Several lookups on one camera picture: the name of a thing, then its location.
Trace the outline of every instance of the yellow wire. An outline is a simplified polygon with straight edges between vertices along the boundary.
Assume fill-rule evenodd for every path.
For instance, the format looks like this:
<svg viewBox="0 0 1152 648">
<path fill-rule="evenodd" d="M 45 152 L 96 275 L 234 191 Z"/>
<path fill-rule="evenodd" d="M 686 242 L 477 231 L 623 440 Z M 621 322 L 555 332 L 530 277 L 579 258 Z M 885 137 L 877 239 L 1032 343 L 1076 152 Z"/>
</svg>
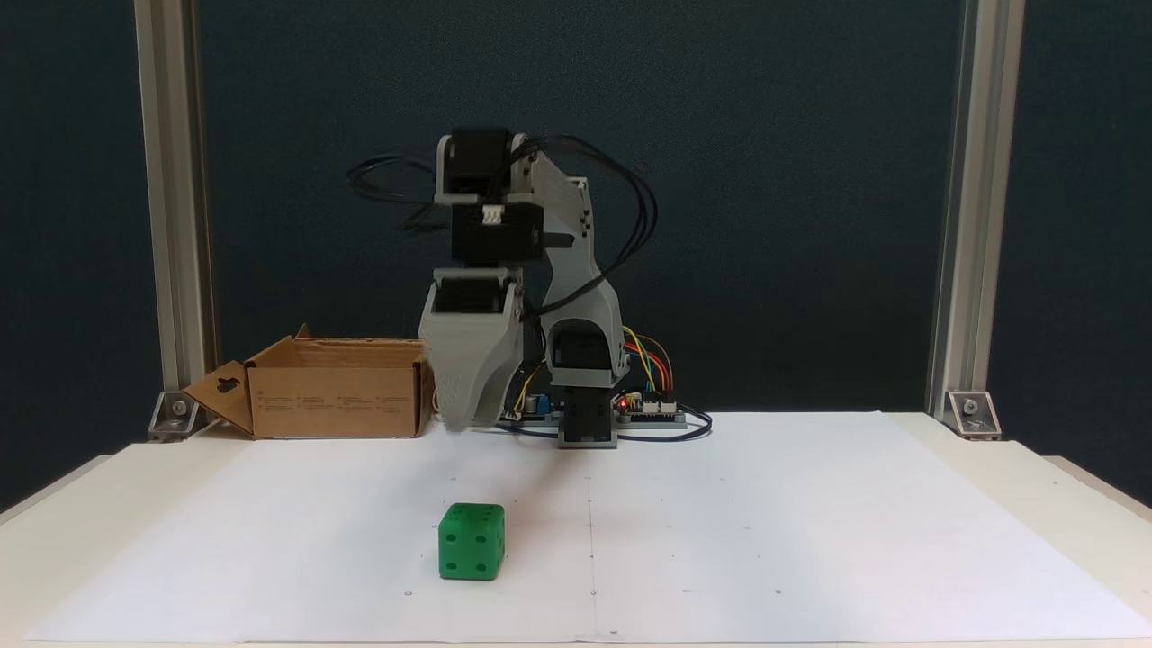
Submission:
<svg viewBox="0 0 1152 648">
<path fill-rule="evenodd" d="M 528 375 L 528 379 L 524 380 L 524 386 L 520 390 L 520 398 L 516 399 L 516 412 L 524 409 L 524 397 L 528 395 L 528 386 L 532 384 L 532 378 L 536 377 L 536 374 L 539 372 L 541 367 L 544 367 L 543 362 L 537 364 L 536 369 L 532 369 L 532 372 Z"/>
<path fill-rule="evenodd" d="M 652 389 L 655 389 L 655 380 L 652 379 L 652 368 L 649 366 L 647 349 L 641 344 L 641 339 L 636 337 L 636 333 L 631 329 L 624 326 L 624 332 L 632 337 L 632 341 L 636 342 L 636 349 L 641 353 L 641 364 L 644 366 L 644 372 L 649 375 L 649 383 L 652 384 Z"/>
</svg>

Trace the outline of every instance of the black cable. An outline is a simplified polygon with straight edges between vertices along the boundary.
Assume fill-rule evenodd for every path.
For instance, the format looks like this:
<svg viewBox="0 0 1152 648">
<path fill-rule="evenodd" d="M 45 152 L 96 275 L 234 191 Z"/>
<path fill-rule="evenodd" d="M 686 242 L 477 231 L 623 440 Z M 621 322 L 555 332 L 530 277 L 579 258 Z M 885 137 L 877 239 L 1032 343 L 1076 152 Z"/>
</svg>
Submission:
<svg viewBox="0 0 1152 648">
<path fill-rule="evenodd" d="M 700 421 L 704 421 L 704 424 L 700 425 L 699 428 L 696 428 L 695 430 L 689 430 L 689 431 L 687 431 L 684 434 L 674 435 L 674 436 L 670 436 L 670 437 L 655 437 L 655 436 L 653 436 L 653 437 L 650 437 L 650 436 L 638 437 L 638 436 L 632 436 L 632 435 L 616 435 L 616 438 L 617 439 L 622 439 L 622 440 L 637 440 L 637 442 L 647 442 L 647 443 L 679 443 L 679 442 L 682 442 L 682 440 L 692 440 L 692 439 L 703 438 L 703 437 L 706 437 L 706 436 L 708 436 L 708 435 L 712 434 L 712 416 L 708 416 L 706 413 L 700 412 L 699 409 L 696 409 L 694 407 L 689 407 L 689 406 L 687 406 L 687 405 L 684 405 L 682 402 L 679 405 L 679 407 L 681 409 L 683 409 L 684 412 L 691 414 L 692 416 L 696 416 Z M 554 438 L 556 438 L 556 432 L 537 432 L 536 430 L 526 430 L 524 428 L 520 428 L 520 427 L 516 427 L 516 425 L 499 424 L 499 425 L 495 425 L 495 428 L 499 428 L 499 429 L 501 429 L 501 430 L 503 430 L 506 432 L 511 432 L 514 435 L 524 435 L 526 437 L 538 437 L 538 438 L 546 438 L 546 439 L 554 439 Z"/>
<path fill-rule="evenodd" d="M 499 199 L 499 193 L 503 179 L 507 175 L 506 172 L 510 172 L 513 165 L 524 158 L 530 158 L 532 155 L 544 151 L 550 146 L 550 144 L 556 144 L 564 150 L 582 155 L 623 178 L 632 188 L 632 191 L 636 193 L 636 224 L 632 226 L 631 235 L 629 235 L 628 240 L 624 242 L 624 246 L 616 256 L 616 259 L 605 268 L 599 276 L 590 279 L 584 285 L 573 291 L 571 294 L 560 300 L 544 304 L 536 309 L 525 309 L 524 315 L 521 317 L 521 319 L 524 321 L 538 318 L 541 315 L 563 308 L 602 284 L 609 273 L 623 265 L 626 261 L 628 261 L 632 255 L 639 251 L 645 243 L 647 243 L 649 239 L 651 239 L 652 234 L 655 232 L 655 225 L 659 219 L 659 208 L 655 202 L 655 194 L 643 178 L 612 159 L 604 151 L 600 151 L 592 144 L 574 135 L 550 135 L 524 140 L 508 157 L 501 172 L 493 175 L 492 183 L 490 184 L 487 191 L 488 199 Z M 651 219 L 649 214 L 649 205 L 651 205 Z"/>
<path fill-rule="evenodd" d="M 435 169 L 432 165 L 426 161 L 415 158 L 411 156 L 406 156 L 402 153 L 384 153 L 379 156 L 373 156 L 353 168 L 348 169 L 344 178 L 348 179 L 348 186 L 351 187 L 353 191 L 362 198 L 370 201 L 376 201 L 380 203 L 394 203 L 394 204 L 418 204 L 419 208 L 412 213 L 408 214 L 404 220 L 400 224 L 400 228 L 404 232 L 414 233 L 427 233 L 427 232 L 442 232 L 448 228 L 448 223 L 423 223 L 424 217 L 426 217 L 437 204 L 433 201 L 426 198 L 419 198 L 416 196 L 409 196 L 401 191 L 394 191 L 392 189 L 386 189 L 379 187 L 367 181 L 367 175 L 374 171 L 378 171 L 388 166 L 407 166 L 409 168 L 415 168 L 417 171 L 427 173 L 432 175 L 433 190 L 435 183 Z"/>
<path fill-rule="evenodd" d="M 704 421 L 704 424 L 700 425 L 699 428 L 696 428 L 695 430 L 688 430 L 687 432 L 684 432 L 682 435 L 675 435 L 675 436 L 670 436 L 670 437 L 647 437 L 647 436 L 637 437 L 637 436 L 631 436 L 631 435 L 616 435 L 616 438 L 624 439 L 624 440 L 643 440 L 643 442 L 651 442 L 651 443 L 676 443 L 676 442 L 682 442 L 682 440 L 692 440 L 692 439 L 703 438 L 703 437 L 706 437 L 706 436 L 708 436 L 708 435 L 712 434 L 712 416 L 708 416 L 706 413 L 700 412 L 699 409 L 689 407 L 689 406 L 687 406 L 687 405 L 684 405 L 682 402 L 677 404 L 677 406 L 681 409 L 683 409 L 684 412 L 691 414 L 692 416 L 696 416 L 700 421 Z"/>
</svg>

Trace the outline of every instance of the wire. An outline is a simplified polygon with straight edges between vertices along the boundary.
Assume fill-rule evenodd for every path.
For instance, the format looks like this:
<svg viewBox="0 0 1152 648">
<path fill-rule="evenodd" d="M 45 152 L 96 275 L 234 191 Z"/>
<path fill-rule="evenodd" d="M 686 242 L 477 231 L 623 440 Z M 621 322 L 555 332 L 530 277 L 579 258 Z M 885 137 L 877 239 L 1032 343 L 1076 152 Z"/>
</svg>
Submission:
<svg viewBox="0 0 1152 648">
<path fill-rule="evenodd" d="M 712 416 L 707 415 L 704 412 L 700 412 L 699 409 L 696 409 L 694 407 L 689 407 L 689 406 L 684 405 L 683 402 L 679 404 L 679 407 L 681 409 L 683 409 L 684 412 L 691 414 L 692 416 L 696 416 L 697 419 L 699 419 L 704 423 L 700 427 L 696 428 L 695 430 L 689 430 L 689 431 L 687 431 L 684 434 L 673 435 L 673 436 L 669 436 L 669 437 L 616 435 L 616 438 L 621 439 L 621 440 L 636 440 L 636 442 L 646 442 L 646 443 L 679 443 L 679 442 L 683 442 L 683 440 L 692 440 L 692 439 L 704 438 L 704 437 L 706 437 L 706 436 L 708 436 L 708 435 L 712 434 Z M 545 438 L 545 439 L 554 439 L 554 438 L 556 438 L 556 432 L 538 432 L 536 430 L 525 430 L 524 428 L 518 428 L 516 425 L 503 425 L 503 424 L 501 424 L 501 425 L 495 425 L 495 427 L 498 429 L 500 429 L 500 430 L 506 431 L 506 432 L 511 432 L 514 435 L 523 435 L 525 437 L 538 437 L 538 438 Z"/>
<path fill-rule="evenodd" d="M 442 232 L 448 228 L 448 223 L 423 223 L 424 217 L 426 217 L 433 209 L 435 209 L 435 202 L 419 198 L 416 196 L 409 196 L 401 191 L 394 191 L 392 189 L 386 189 L 373 184 L 366 180 L 366 176 L 380 168 L 389 166 L 407 166 L 409 168 L 415 168 L 423 173 L 432 175 L 433 184 L 435 182 L 435 169 L 429 163 L 415 158 L 412 156 L 407 156 L 403 153 L 382 153 L 379 156 L 373 156 L 353 168 L 348 169 L 344 178 L 348 179 L 348 186 L 353 188 L 353 191 L 362 198 L 369 201 L 376 201 L 380 203 L 394 203 L 394 204 L 412 204 L 420 205 L 412 213 L 408 214 L 407 218 L 400 224 L 400 228 L 404 232 L 414 233 L 426 233 L 426 232 Z"/>
<path fill-rule="evenodd" d="M 650 338 L 647 336 L 639 336 L 639 338 L 643 339 L 643 340 L 647 340 L 647 341 L 652 342 L 653 345 L 655 345 L 655 348 L 660 349 L 660 353 L 664 354 L 665 368 L 668 369 L 668 385 L 667 385 L 667 389 L 669 389 L 669 390 L 673 389 L 675 386 L 675 378 L 672 375 L 672 356 L 668 355 L 668 352 L 664 349 L 664 346 L 660 342 L 653 340 L 652 338 Z"/>
<path fill-rule="evenodd" d="M 626 345 L 624 345 L 624 351 L 627 351 L 627 352 L 631 353 L 632 355 L 635 355 L 635 356 L 637 356 L 637 357 L 641 357 L 641 352 L 639 352 L 639 349 L 637 349 L 637 348 L 636 348 L 636 347 L 635 347 L 635 346 L 632 345 L 632 342 L 628 342 L 628 344 L 626 344 Z M 667 389 L 668 389 L 668 369 L 667 369 L 667 368 L 665 368 L 665 366 L 664 366 L 664 362 L 661 362 L 659 357 L 655 357 L 655 356 L 653 356 L 653 355 L 650 355 L 650 356 L 649 356 L 649 361 L 651 361 L 651 362 L 652 362 L 652 366 L 653 366 L 653 367 L 655 367 L 655 369 L 657 369 L 657 372 L 658 372 L 658 374 L 660 375 L 660 390 L 661 390 L 661 391 L 665 391 L 665 390 L 667 390 Z M 647 389 L 646 391 L 653 391 L 653 390 L 655 390 L 655 385 L 654 385 L 654 384 L 652 384 L 652 383 L 650 383 L 650 384 L 647 385 L 647 387 L 649 387 L 649 389 Z"/>
<path fill-rule="evenodd" d="M 524 397 L 528 395 L 528 386 L 532 384 L 532 378 L 535 378 L 536 375 L 540 372 L 540 369 L 543 367 L 544 367 L 544 361 L 541 360 L 540 363 L 536 366 L 536 369 L 532 369 L 532 372 L 528 375 L 528 378 L 524 379 L 524 386 L 521 387 L 520 398 L 516 399 L 516 405 L 513 408 L 516 413 L 520 413 L 524 409 Z"/>
<path fill-rule="evenodd" d="M 530 137 L 521 142 L 521 144 L 516 146 L 505 161 L 501 172 L 492 176 L 492 183 L 488 186 L 487 198 L 499 199 L 500 188 L 507 175 L 506 172 L 510 172 L 513 165 L 553 145 L 584 156 L 624 179 L 636 193 L 636 223 L 632 226 L 631 234 L 624 242 L 624 247 L 616 256 L 616 259 L 605 268 L 600 274 L 593 277 L 584 285 L 573 291 L 568 296 L 561 297 L 552 303 L 544 304 L 536 309 L 525 309 L 524 314 L 521 316 L 522 319 L 540 317 L 541 315 L 561 309 L 602 284 L 609 273 L 620 268 L 626 261 L 631 258 L 632 255 L 639 251 L 645 243 L 647 243 L 649 239 L 651 239 L 652 234 L 655 232 L 655 225 L 659 219 L 659 208 L 657 206 L 655 194 L 643 178 L 608 157 L 608 155 L 604 151 L 600 151 L 592 144 L 589 144 L 584 140 L 574 135 L 547 135 L 541 137 Z"/>
<path fill-rule="evenodd" d="M 708 416 L 706 413 L 700 412 L 699 409 L 689 407 L 683 402 L 677 404 L 677 407 L 691 414 L 692 416 L 696 416 L 700 421 L 704 421 L 704 424 L 700 425 L 699 428 L 696 428 L 695 430 L 688 430 L 682 435 L 675 435 L 670 437 L 650 437 L 650 436 L 637 437 L 632 435 L 616 435 L 616 438 L 623 440 L 643 440 L 649 443 L 676 443 L 682 440 L 692 440 L 703 438 L 712 434 L 712 416 Z"/>
<path fill-rule="evenodd" d="M 654 389 L 655 380 L 652 378 L 652 362 L 650 362 L 647 359 L 647 352 L 644 351 L 644 345 L 641 344 L 641 339 L 636 337 L 636 333 L 631 329 L 629 329 L 628 326 L 622 326 L 622 329 L 624 330 L 626 333 L 631 336 L 632 340 L 636 342 L 636 348 L 639 351 L 641 354 L 641 364 L 644 366 L 644 372 L 647 374 L 649 376 L 649 384 L 652 385 Z"/>
</svg>

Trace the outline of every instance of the metal corner bracket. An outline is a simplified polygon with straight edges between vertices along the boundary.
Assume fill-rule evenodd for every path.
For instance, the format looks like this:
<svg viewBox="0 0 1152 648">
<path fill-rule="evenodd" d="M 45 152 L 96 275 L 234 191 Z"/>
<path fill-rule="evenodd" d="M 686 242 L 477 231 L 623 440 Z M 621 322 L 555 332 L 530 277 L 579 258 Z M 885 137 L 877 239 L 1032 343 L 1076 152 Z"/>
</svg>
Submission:
<svg viewBox="0 0 1152 648">
<path fill-rule="evenodd" d="M 948 392 L 945 412 L 945 422 L 960 438 L 1003 440 L 1000 419 L 988 392 Z"/>
<path fill-rule="evenodd" d="M 160 392 L 147 425 L 149 443 L 184 440 L 209 424 L 207 410 L 183 392 Z"/>
</svg>

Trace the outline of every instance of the open box flap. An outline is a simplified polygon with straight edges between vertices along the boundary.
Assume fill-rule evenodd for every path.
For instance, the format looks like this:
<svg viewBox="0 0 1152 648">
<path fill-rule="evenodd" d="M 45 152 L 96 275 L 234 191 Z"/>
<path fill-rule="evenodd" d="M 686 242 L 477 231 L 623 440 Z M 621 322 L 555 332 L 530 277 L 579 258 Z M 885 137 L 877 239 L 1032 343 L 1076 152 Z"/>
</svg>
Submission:
<svg viewBox="0 0 1152 648">
<path fill-rule="evenodd" d="M 244 366 L 232 361 L 209 374 L 184 393 L 217 416 L 252 434 L 252 413 L 248 406 L 248 376 Z"/>
</svg>

